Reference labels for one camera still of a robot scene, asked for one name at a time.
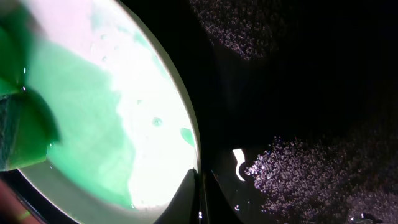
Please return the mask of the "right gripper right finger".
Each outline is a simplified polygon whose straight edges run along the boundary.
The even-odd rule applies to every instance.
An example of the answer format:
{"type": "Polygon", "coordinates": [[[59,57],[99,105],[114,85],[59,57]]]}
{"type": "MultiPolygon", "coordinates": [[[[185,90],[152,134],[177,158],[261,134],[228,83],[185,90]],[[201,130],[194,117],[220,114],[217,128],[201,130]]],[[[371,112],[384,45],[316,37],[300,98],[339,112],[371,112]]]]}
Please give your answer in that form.
{"type": "Polygon", "coordinates": [[[218,181],[211,171],[203,174],[206,193],[208,223],[210,224],[243,224],[233,212],[224,196],[218,181]]]}

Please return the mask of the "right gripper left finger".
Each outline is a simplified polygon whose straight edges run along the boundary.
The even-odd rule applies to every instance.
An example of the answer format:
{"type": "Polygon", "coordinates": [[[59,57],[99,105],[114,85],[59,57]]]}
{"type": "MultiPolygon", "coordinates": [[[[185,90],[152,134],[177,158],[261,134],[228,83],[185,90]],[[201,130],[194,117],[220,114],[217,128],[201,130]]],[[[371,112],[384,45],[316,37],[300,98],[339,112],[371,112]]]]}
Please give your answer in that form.
{"type": "Polygon", "coordinates": [[[200,187],[195,169],[187,171],[168,207],[155,224],[198,224],[200,187]]]}

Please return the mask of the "mint plate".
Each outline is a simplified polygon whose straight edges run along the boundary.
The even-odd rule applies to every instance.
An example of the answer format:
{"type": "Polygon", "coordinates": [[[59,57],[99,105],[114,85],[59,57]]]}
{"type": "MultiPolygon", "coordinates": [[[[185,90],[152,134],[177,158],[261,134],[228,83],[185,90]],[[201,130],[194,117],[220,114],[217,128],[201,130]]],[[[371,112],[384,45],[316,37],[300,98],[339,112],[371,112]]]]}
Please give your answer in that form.
{"type": "Polygon", "coordinates": [[[15,171],[74,222],[155,223],[200,161],[170,57],[121,1],[19,2],[39,28],[26,83],[60,140],[15,171]]]}

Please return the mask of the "green sponge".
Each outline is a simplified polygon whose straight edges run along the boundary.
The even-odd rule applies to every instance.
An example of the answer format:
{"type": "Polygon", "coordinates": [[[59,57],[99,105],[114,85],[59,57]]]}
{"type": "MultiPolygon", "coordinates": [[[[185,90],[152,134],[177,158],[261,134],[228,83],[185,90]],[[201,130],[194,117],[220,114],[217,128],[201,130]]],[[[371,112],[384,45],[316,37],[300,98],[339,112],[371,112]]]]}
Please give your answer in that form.
{"type": "Polygon", "coordinates": [[[1,171],[41,163],[60,140],[44,99],[26,83],[38,23],[19,1],[1,2],[1,171]]]}

